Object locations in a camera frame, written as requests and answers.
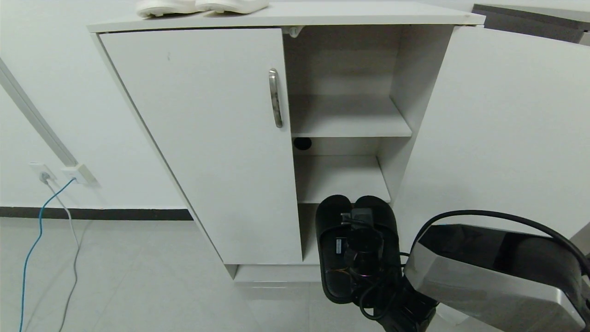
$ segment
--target tile floor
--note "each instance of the tile floor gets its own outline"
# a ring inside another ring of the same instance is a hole
[[[57,331],[73,282],[75,244],[65,220],[46,220],[28,267],[27,332]],[[320,284],[235,284],[193,222],[75,221],[78,285],[64,332],[372,332],[354,305]],[[22,263],[37,221],[0,218],[0,330],[18,331]],[[428,332],[497,331],[440,317]]]

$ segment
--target black baseboard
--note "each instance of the black baseboard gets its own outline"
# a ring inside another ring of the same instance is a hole
[[[0,207],[0,217],[37,218],[40,207]],[[77,220],[193,220],[187,209],[70,209]],[[43,219],[67,219],[64,209],[45,208]]]

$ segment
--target metal door handle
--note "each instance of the metal door handle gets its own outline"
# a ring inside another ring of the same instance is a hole
[[[268,83],[270,84],[270,102],[273,104],[274,124],[277,128],[283,127],[281,118],[281,105],[278,102],[278,72],[276,69],[268,71]]]

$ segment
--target closed cabinet door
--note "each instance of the closed cabinet door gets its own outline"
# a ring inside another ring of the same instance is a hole
[[[281,30],[100,39],[224,263],[301,262]]]
[[[566,237],[590,222],[590,47],[457,27],[394,202],[401,247],[438,213],[485,209]],[[468,223],[536,233],[484,217]]]

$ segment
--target wall socket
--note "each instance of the wall socket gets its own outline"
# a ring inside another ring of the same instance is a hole
[[[29,162],[29,166],[35,172],[38,179],[41,179],[41,173],[49,174],[50,178],[48,180],[56,180],[55,175],[51,172],[51,170],[45,165],[40,162]]]
[[[96,182],[96,179],[84,164],[78,164],[74,167],[64,167],[61,171],[68,181],[75,178],[74,183],[93,184]]]

